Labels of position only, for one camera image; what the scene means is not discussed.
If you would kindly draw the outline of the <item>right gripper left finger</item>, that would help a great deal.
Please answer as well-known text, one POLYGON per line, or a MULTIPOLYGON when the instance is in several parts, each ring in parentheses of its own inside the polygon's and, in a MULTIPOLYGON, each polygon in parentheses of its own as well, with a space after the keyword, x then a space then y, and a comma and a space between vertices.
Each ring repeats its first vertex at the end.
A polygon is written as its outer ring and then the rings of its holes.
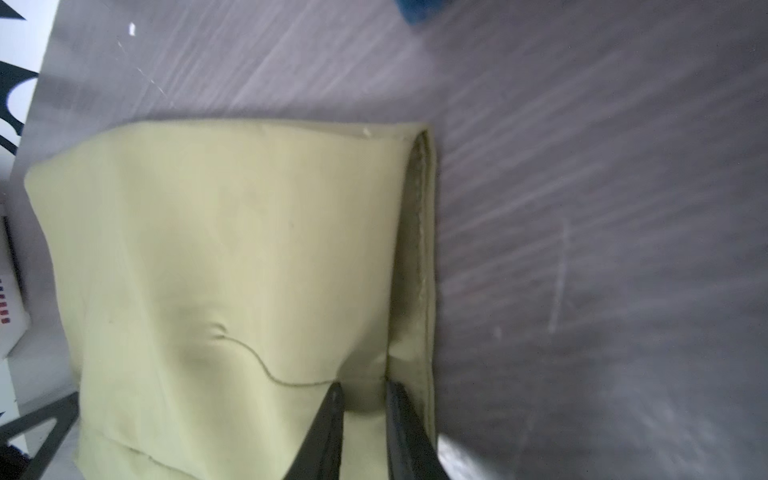
POLYGON ((339 480, 344 435, 345 396, 332 383, 292 462, 285 480, 339 480))

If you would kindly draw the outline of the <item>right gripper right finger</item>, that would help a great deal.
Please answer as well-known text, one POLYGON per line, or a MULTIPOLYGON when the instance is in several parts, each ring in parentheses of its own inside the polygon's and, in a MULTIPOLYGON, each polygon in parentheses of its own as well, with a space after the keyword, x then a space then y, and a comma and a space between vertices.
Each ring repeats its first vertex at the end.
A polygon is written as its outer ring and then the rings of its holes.
POLYGON ((386 385, 386 445, 391 480, 448 480, 405 387, 386 385))

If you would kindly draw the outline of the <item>blue denim skirt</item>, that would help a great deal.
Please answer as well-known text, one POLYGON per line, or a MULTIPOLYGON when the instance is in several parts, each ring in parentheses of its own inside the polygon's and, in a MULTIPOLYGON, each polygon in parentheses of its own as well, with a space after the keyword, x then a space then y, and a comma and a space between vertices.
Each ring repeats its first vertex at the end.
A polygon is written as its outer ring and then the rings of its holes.
POLYGON ((403 19, 409 25, 423 23, 443 10, 448 0, 395 0, 403 19))

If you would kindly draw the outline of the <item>olive green skirt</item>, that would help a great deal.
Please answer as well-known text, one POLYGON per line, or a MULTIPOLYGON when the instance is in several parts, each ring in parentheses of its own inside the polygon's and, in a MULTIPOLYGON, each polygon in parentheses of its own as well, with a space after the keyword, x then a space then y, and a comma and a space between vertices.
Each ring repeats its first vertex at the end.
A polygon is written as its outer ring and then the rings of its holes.
POLYGON ((142 122, 32 166, 88 479, 281 479, 329 386, 344 479, 388 475, 385 391, 436 435, 427 126, 142 122))

